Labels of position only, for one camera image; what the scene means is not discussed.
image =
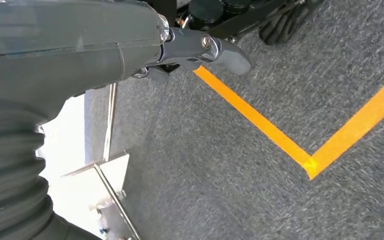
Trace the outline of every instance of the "orange floor marking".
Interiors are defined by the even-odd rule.
[[[310,180],[314,179],[384,118],[383,86],[313,156],[310,156],[203,66],[193,72],[301,165]]]
[[[203,66],[193,71],[205,83],[207,83],[214,91],[230,103],[245,118],[254,124],[261,132],[271,139],[279,148],[293,158],[297,163],[303,165],[308,161],[310,155],[306,153],[300,146],[286,136],[281,130],[255,110],[251,105],[244,101],[234,91],[228,88],[211,72]]]
[[[384,86],[341,127],[323,146],[309,158],[311,166],[306,169],[311,179],[315,178],[333,161],[366,135],[384,118]]]

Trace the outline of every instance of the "gray carpet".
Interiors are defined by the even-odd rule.
[[[292,39],[239,45],[211,72],[309,154],[384,85],[384,0],[326,1]],[[108,89],[86,93],[86,156],[102,156]],[[384,120],[313,181],[193,73],[119,84],[111,154],[145,240],[384,239]]]

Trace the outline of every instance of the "gray plastic housing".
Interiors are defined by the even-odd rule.
[[[0,240],[97,240],[53,213],[37,125],[160,57],[164,23],[126,0],[0,0]]]

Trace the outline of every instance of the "black mechanical assembly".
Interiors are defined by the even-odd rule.
[[[252,30],[267,45],[283,44],[323,0],[191,0],[177,8],[176,0],[148,0],[171,27],[209,33],[233,44]],[[166,72],[178,64],[162,65]]]

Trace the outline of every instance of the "silver metal joint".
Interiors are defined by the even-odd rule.
[[[209,49],[211,47],[211,37],[210,37],[210,35],[205,33],[205,34],[203,34],[201,36],[201,46],[204,49]]]

